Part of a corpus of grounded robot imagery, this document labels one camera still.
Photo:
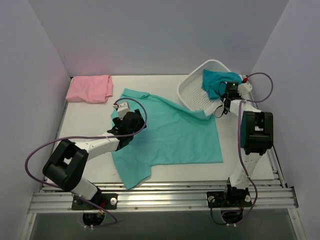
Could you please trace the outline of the dark teal t shirt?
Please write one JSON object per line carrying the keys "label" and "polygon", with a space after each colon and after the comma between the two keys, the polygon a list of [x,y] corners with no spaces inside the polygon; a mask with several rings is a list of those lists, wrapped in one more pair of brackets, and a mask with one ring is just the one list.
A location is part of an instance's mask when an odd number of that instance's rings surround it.
{"label": "dark teal t shirt", "polygon": [[225,92],[227,82],[241,84],[242,78],[234,72],[210,71],[202,72],[202,89],[210,100],[218,100]]}

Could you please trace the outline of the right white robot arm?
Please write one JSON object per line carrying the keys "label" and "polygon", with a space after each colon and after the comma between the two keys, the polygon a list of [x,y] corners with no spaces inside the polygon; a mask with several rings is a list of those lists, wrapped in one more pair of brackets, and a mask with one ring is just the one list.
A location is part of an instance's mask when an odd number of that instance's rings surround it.
{"label": "right white robot arm", "polygon": [[274,115],[261,111],[242,98],[237,82],[226,82],[220,96],[223,113],[237,116],[237,152],[239,164],[229,177],[230,189],[222,193],[223,203],[234,206],[249,187],[251,176],[274,143]]}

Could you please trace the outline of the white perforated plastic basket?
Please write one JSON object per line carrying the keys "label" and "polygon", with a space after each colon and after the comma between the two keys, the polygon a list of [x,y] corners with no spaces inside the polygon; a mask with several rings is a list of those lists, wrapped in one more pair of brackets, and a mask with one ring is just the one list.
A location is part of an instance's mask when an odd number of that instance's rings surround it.
{"label": "white perforated plastic basket", "polygon": [[211,100],[203,90],[203,72],[230,72],[220,61],[210,59],[193,70],[177,87],[177,95],[180,102],[191,111],[204,111],[206,116],[214,113],[220,100]]}

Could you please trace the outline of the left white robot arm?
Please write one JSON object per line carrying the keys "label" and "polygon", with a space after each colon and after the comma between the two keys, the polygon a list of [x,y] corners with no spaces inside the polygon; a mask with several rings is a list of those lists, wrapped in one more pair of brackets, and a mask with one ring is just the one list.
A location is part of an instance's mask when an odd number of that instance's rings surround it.
{"label": "left white robot arm", "polygon": [[99,139],[72,142],[60,141],[42,173],[65,192],[83,198],[83,204],[90,210],[97,209],[103,200],[101,190],[83,177],[86,163],[100,155],[118,151],[133,140],[136,132],[146,127],[139,109],[128,110],[123,116],[113,118],[114,126]]}

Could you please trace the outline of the mint green t shirt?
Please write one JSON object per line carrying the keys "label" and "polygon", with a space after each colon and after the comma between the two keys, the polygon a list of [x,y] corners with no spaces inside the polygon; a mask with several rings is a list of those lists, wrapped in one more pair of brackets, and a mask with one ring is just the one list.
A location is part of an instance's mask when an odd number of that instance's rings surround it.
{"label": "mint green t shirt", "polygon": [[126,189],[150,177],[153,166],[223,162],[214,116],[147,92],[126,88],[121,97],[147,120],[128,146],[112,153]]}

